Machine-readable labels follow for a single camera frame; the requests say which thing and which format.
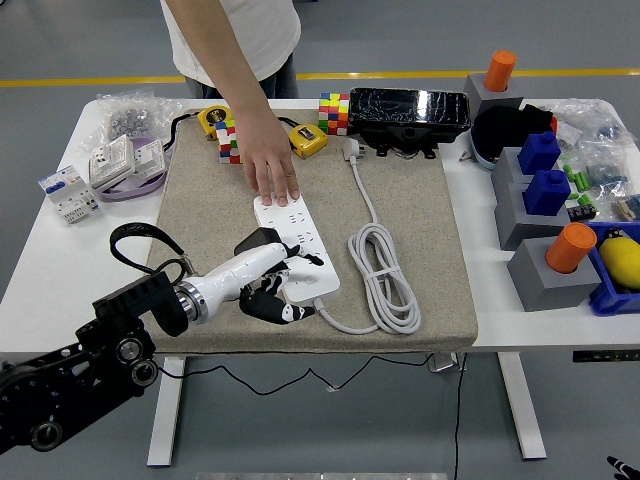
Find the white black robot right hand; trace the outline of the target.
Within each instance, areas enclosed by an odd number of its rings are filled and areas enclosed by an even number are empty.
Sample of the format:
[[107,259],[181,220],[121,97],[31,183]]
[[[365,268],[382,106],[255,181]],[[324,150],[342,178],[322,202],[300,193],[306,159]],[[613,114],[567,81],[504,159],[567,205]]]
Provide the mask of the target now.
[[616,470],[616,480],[640,480],[640,471],[624,461],[613,456],[607,457],[607,462]]

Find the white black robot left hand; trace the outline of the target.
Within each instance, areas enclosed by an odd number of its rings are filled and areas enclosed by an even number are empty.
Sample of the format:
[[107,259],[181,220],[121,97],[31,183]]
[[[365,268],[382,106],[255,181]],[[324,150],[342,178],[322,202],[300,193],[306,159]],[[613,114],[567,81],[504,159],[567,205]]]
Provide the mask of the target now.
[[278,325],[313,315],[314,308],[291,305],[277,296],[288,279],[284,261],[294,256],[316,266],[324,264],[299,245],[274,242],[243,251],[205,276],[187,278],[178,288],[193,309],[188,319],[208,321],[222,303],[234,300],[245,314]]

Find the person's right hand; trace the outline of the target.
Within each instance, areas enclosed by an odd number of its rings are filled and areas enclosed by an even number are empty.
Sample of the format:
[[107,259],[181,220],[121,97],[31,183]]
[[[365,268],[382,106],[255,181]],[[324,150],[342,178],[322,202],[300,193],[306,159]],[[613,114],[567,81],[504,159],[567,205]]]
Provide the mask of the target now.
[[288,134],[267,107],[265,110],[234,111],[236,135],[249,187],[263,205],[276,202],[284,207],[297,199],[300,188],[292,162]]

